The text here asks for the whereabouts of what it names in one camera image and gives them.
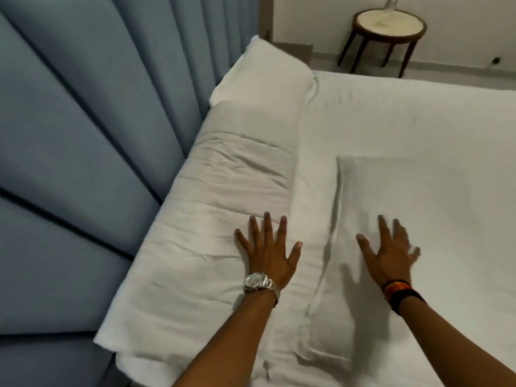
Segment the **baseboard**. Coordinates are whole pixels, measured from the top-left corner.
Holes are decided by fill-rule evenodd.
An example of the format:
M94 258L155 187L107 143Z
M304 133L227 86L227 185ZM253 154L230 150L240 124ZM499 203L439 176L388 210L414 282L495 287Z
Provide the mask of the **baseboard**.
M335 61L337 62L339 58L339 54L329 54L329 53L319 53L314 52L312 59L319 60L327 60L327 61ZM355 55L347 55L344 58L343 63L345 65L351 66L353 64ZM361 65L365 66L380 66L383 62L383 58L374 57L374 56L363 56L360 60ZM390 60L389 65L392 67L401 67L401 60ZM503 71L499 69L491 69L487 68L479 68L472 66L464 66L464 65L451 65L451 64L441 64L434 62L421 62L421 61L410 61L408 65L409 69L417 69L417 70L429 70L429 71L443 71L447 73L461 73L465 75L481 75L486 77L497 77L497 78L510 78L516 79L516 71Z

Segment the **pillowcase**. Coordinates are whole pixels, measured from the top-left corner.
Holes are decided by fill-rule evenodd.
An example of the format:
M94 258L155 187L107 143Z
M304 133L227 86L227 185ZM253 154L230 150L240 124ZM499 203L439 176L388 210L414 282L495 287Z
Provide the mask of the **pillowcase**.
M297 123L314 82L306 64L255 36L213 91L210 104L235 101Z
M339 158L339 220L331 257L294 351L309 361L374 375L388 385L441 385L403 319L371 279L355 236L373 250L377 215L400 219L422 249L412 282L424 299L475 342L488 334L481 233L458 171L392 158Z
M297 140L292 124L256 108L210 110L96 343L179 370L190 363L242 298L246 259L235 228L245 232L249 215L265 210L278 221L289 214ZM254 377L265 376L264 348Z

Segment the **blue upholstered headboard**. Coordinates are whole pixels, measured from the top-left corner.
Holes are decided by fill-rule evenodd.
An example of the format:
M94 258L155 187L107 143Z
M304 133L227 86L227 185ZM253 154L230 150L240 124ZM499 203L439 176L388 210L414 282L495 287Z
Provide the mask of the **blue upholstered headboard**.
M258 5L0 0L1 386L106 385L92 337Z

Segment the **table leg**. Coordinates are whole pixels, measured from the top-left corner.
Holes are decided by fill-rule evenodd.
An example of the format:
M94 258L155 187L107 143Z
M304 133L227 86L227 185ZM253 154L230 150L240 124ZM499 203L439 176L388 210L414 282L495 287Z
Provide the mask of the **table leg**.
M409 64L410 58L412 57L412 53L414 53L414 49L416 48L417 41L409 44L409 48L407 49L407 53L405 54L405 58L403 59L402 70L399 71L398 78L403 78L403 74L405 74L405 69L407 69L407 65Z
M387 66L387 63L389 62L390 55L392 54L392 51L394 50L394 46L396 46L396 45L395 44L391 44L390 45L389 51L387 52L387 56L384 59L384 62L382 63L382 67L386 67Z
M339 63L337 64L338 66L340 66L342 64L342 61L344 60L344 56L348 52L348 50L349 50L350 46L352 45L353 40L355 39L356 36L357 36L357 32L355 30L353 30L351 32L351 34L349 35L349 39L346 42L346 45L344 46L344 50L342 51L341 57L339 58Z
M362 58L362 54L364 54L365 47L369 43L368 38L364 38L362 44L360 45L360 49L358 50L357 58L355 58L355 62L353 63L351 74L354 74L355 70L357 70L358 63L360 62L360 58Z

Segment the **mattress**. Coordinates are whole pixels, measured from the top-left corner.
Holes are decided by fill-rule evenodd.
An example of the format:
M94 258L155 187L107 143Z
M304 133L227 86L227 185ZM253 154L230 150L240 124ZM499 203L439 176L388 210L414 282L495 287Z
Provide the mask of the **mattress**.
M339 155L404 157L464 170L487 247L487 288L493 299L492 336L483 346L516 368L516 92L457 85L315 72L313 96L299 124L300 149L288 239L303 241L303 253L268 324L267 379L262 385L376 386L368 375L336 375L306 364L291 350L295 331L318 287L329 258L335 220ZM117 358L138 382L161 387L177 377L173 365Z

